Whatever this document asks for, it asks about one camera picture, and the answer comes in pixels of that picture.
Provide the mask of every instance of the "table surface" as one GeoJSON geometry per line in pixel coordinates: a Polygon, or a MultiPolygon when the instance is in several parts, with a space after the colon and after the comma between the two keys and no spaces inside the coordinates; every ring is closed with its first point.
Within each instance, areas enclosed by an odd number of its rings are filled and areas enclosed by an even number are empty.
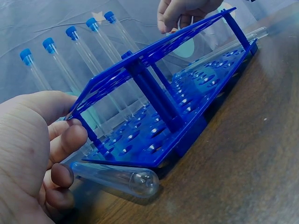
{"type": "Polygon", "coordinates": [[[157,197],[76,185],[63,223],[299,223],[299,2],[249,31],[262,26],[270,35],[157,197]]]}

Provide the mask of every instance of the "person's hand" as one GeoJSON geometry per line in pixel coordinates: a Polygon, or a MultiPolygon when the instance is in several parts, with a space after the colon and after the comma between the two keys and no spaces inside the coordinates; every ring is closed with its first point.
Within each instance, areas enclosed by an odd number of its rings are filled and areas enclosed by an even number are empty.
{"type": "Polygon", "coordinates": [[[87,140],[65,116],[76,97],[59,91],[17,96],[0,104],[0,223],[53,223],[74,206],[74,176],[59,164],[87,140]]]}
{"type": "Polygon", "coordinates": [[[187,27],[193,22],[198,22],[216,10],[223,0],[161,0],[158,12],[158,28],[161,33],[168,33],[173,28],[187,27]]]}

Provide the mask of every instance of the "empty test tube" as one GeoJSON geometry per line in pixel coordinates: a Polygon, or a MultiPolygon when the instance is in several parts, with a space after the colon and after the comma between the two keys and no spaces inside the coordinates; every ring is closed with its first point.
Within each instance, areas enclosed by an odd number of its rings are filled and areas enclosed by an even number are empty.
{"type": "MultiPolygon", "coordinates": [[[[120,35],[123,44],[128,48],[128,50],[131,50],[133,53],[139,51],[138,46],[134,42],[134,40],[131,38],[131,36],[127,33],[121,22],[115,17],[113,12],[107,12],[104,15],[105,19],[110,22],[110,24],[113,25],[117,33],[120,35]]],[[[152,76],[155,78],[155,80],[159,83],[159,85],[164,89],[163,84],[161,83],[159,77],[155,73],[155,71],[148,67],[149,72],[152,74],[152,76]]]]}
{"type": "Polygon", "coordinates": [[[145,168],[74,162],[71,164],[71,169],[85,179],[136,197],[151,197],[159,189],[158,176],[152,170],[145,168]]]}
{"type": "MultiPolygon", "coordinates": [[[[88,46],[84,43],[84,41],[79,38],[76,28],[74,26],[69,27],[66,30],[66,34],[74,41],[78,53],[81,55],[82,59],[84,60],[84,62],[86,63],[86,65],[88,66],[92,74],[96,76],[100,72],[102,72],[103,69],[101,65],[99,64],[95,56],[92,54],[88,46]]],[[[117,104],[115,99],[111,96],[111,94],[108,94],[108,97],[111,99],[112,103],[115,105],[116,109],[124,117],[124,119],[128,120],[127,116],[123,113],[122,109],[119,107],[119,105],[117,104]]],[[[127,106],[122,96],[119,95],[118,97],[119,99],[121,99],[121,101],[123,101],[124,105],[127,106]]]]}
{"type": "Polygon", "coordinates": [[[127,33],[123,25],[119,22],[119,20],[115,17],[113,12],[107,12],[104,15],[105,19],[113,24],[115,29],[117,30],[118,34],[120,35],[123,43],[131,50],[132,52],[136,52],[139,50],[136,43],[133,41],[133,39],[130,37],[130,35],[127,33]]]}
{"type": "MultiPolygon", "coordinates": [[[[101,45],[101,47],[103,48],[103,50],[106,52],[106,54],[108,55],[111,63],[112,64],[118,63],[121,60],[121,55],[118,53],[118,51],[113,46],[113,44],[111,43],[111,41],[109,40],[109,38],[107,37],[107,35],[103,32],[103,30],[100,29],[100,27],[99,27],[97,21],[95,20],[95,18],[92,17],[89,20],[87,20],[86,25],[93,32],[95,39],[98,41],[98,43],[101,45]]],[[[138,86],[136,85],[136,87],[134,87],[130,83],[130,81],[131,80],[127,81],[125,83],[125,85],[127,85],[128,88],[131,89],[131,91],[135,92],[135,95],[138,96],[138,92],[136,90],[136,88],[138,88],[138,86]]],[[[145,104],[142,103],[141,99],[139,97],[137,97],[137,99],[140,102],[140,104],[143,107],[145,107],[145,104]]]]}
{"type": "MultiPolygon", "coordinates": [[[[51,54],[55,63],[60,68],[61,74],[62,74],[63,78],[65,79],[66,83],[70,86],[73,94],[76,96],[79,96],[79,94],[83,91],[85,85],[81,84],[78,81],[78,79],[76,78],[76,76],[73,73],[73,71],[71,70],[71,68],[68,66],[68,64],[66,63],[64,58],[58,52],[53,39],[47,38],[46,40],[44,40],[43,46],[51,54]]],[[[88,119],[92,118],[92,120],[90,120],[90,122],[95,123],[96,126],[100,129],[100,131],[105,134],[106,131],[104,131],[101,126],[101,121],[102,122],[104,121],[104,119],[101,117],[101,115],[97,114],[92,107],[90,109],[88,109],[86,112],[87,112],[87,114],[84,117],[86,117],[88,119]]]]}
{"type": "MultiPolygon", "coordinates": [[[[266,27],[260,27],[259,29],[256,29],[256,30],[246,34],[245,36],[246,36],[247,40],[250,42],[250,41],[253,41],[254,39],[261,39],[261,38],[267,36],[268,34],[269,34],[269,31],[266,27]]],[[[196,63],[189,66],[188,69],[192,69],[192,68],[198,66],[199,64],[203,64],[203,63],[209,61],[210,59],[212,59],[213,57],[215,57],[217,55],[221,55],[227,51],[230,51],[231,49],[234,49],[234,48],[238,47],[239,45],[241,45],[241,43],[238,40],[234,40],[228,44],[225,44],[222,47],[219,47],[216,50],[212,51],[211,53],[200,58],[196,63]]]]}
{"type": "Polygon", "coordinates": [[[49,85],[49,82],[46,80],[44,74],[35,65],[31,51],[29,49],[24,49],[20,53],[20,57],[21,57],[21,60],[25,63],[25,65],[30,67],[30,70],[34,76],[34,82],[35,82],[38,90],[39,91],[52,90],[52,88],[49,85]]]}

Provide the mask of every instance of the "test tube rack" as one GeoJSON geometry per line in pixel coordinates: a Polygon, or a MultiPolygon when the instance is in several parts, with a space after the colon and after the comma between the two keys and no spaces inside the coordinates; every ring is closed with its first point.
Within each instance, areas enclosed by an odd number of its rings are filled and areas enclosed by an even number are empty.
{"type": "Polygon", "coordinates": [[[123,60],[92,78],[65,117],[79,119],[96,148],[83,160],[155,168],[171,152],[183,156],[207,126],[204,112],[243,61],[257,51],[256,39],[249,42],[230,15],[235,9],[222,10],[134,54],[129,51],[122,56],[123,60]],[[176,73],[170,84],[156,62],[221,18],[227,21],[240,46],[216,55],[207,63],[201,63],[200,60],[191,63],[176,73]],[[161,89],[148,72],[150,66],[166,90],[161,89]],[[143,91],[149,104],[117,127],[109,137],[99,139],[81,113],[131,78],[143,91]]]}

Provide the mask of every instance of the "plastic test tube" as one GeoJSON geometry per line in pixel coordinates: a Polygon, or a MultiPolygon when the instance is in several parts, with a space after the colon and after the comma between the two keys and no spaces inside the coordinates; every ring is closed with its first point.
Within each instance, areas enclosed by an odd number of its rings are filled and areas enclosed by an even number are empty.
{"type": "MultiPolygon", "coordinates": [[[[85,86],[77,81],[75,74],[68,66],[64,58],[61,56],[61,54],[58,52],[53,39],[47,38],[46,40],[44,40],[43,46],[47,50],[47,52],[53,56],[55,63],[61,70],[61,74],[63,78],[69,84],[73,94],[78,97],[79,94],[83,91],[85,86]]],[[[92,118],[90,122],[95,123],[96,126],[99,128],[99,130],[105,135],[107,132],[106,130],[103,130],[103,127],[101,125],[101,121],[103,122],[105,119],[103,119],[100,114],[97,114],[96,111],[93,109],[93,107],[87,109],[86,113],[87,113],[86,116],[84,116],[83,114],[82,116],[87,118],[87,120],[92,118]]]]}
{"type": "Polygon", "coordinates": [[[159,189],[158,176],[146,168],[74,162],[71,164],[71,169],[75,174],[85,179],[136,197],[151,197],[159,189]]]}
{"type": "MultiPolygon", "coordinates": [[[[134,40],[130,37],[130,35],[127,33],[127,31],[125,30],[125,28],[123,27],[121,22],[119,22],[119,20],[115,17],[113,12],[110,11],[110,12],[105,13],[104,17],[108,22],[110,22],[110,24],[112,24],[114,26],[117,33],[121,36],[121,39],[122,39],[124,45],[126,45],[129,50],[131,50],[133,53],[139,51],[138,46],[136,45],[134,40]]],[[[155,80],[159,83],[159,85],[163,86],[163,84],[161,83],[159,77],[154,72],[154,70],[151,67],[148,67],[148,70],[150,71],[152,76],[155,78],[155,80]]]]}
{"type": "MultiPolygon", "coordinates": [[[[110,61],[112,62],[112,64],[118,63],[121,60],[121,55],[118,53],[118,51],[113,46],[113,44],[111,43],[111,41],[109,40],[107,35],[103,32],[103,30],[100,29],[100,27],[99,27],[97,21],[95,20],[95,18],[92,17],[89,20],[87,20],[86,25],[91,29],[91,31],[93,31],[95,39],[98,41],[98,43],[101,45],[103,50],[106,52],[106,54],[108,55],[108,57],[109,57],[110,61]]],[[[128,87],[132,91],[135,92],[136,96],[138,95],[137,91],[135,90],[136,88],[138,88],[138,86],[134,87],[130,83],[130,80],[127,81],[125,84],[128,85],[128,87]]],[[[139,98],[137,98],[137,99],[140,102],[140,104],[143,107],[145,107],[145,104],[143,104],[141,102],[141,99],[139,99],[139,98]]]]}
{"type": "MultiPolygon", "coordinates": [[[[44,90],[53,90],[49,84],[49,82],[46,80],[45,75],[39,70],[39,68],[35,65],[33,56],[31,54],[31,51],[29,49],[24,49],[20,53],[21,60],[25,63],[25,65],[30,67],[30,70],[34,76],[34,82],[38,88],[39,91],[44,90]]],[[[90,154],[92,152],[92,147],[90,145],[86,146],[84,145],[80,151],[84,155],[90,154]]]]}
{"type": "MultiPolygon", "coordinates": [[[[268,34],[269,34],[268,29],[266,27],[261,27],[259,29],[256,29],[256,30],[246,34],[245,36],[246,36],[247,40],[250,42],[254,39],[261,39],[261,38],[267,36],[268,34]]],[[[192,68],[198,66],[199,64],[203,64],[203,63],[209,61],[211,58],[213,58],[217,55],[226,53],[227,51],[230,51],[230,49],[235,48],[239,45],[241,45],[241,43],[238,40],[235,40],[228,44],[225,44],[224,46],[219,47],[218,49],[216,49],[216,50],[212,51],[211,53],[200,58],[198,62],[189,66],[188,69],[192,69],[192,68]]]]}
{"type": "MultiPolygon", "coordinates": [[[[99,64],[99,62],[97,61],[95,56],[92,54],[92,52],[90,51],[88,46],[85,44],[85,42],[81,38],[79,38],[76,28],[74,26],[69,27],[69,28],[67,28],[67,30],[65,32],[74,41],[75,47],[76,47],[78,53],[81,55],[82,59],[84,60],[84,62],[86,63],[86,65],[88,66],[88,68],[90,69],[92,74],[94,76],[96,76],[101,71],[103,71],[101,65],[99,64]]],[[[123,114],[121,108],[118,106],[118,104],[113,99],[113,97],[110,94],[108,94],[108,97],[111,99],[112,103],[115,105],[116,109],[124,117],[124,119],[128,120],[127,116],[123,114]]]]}

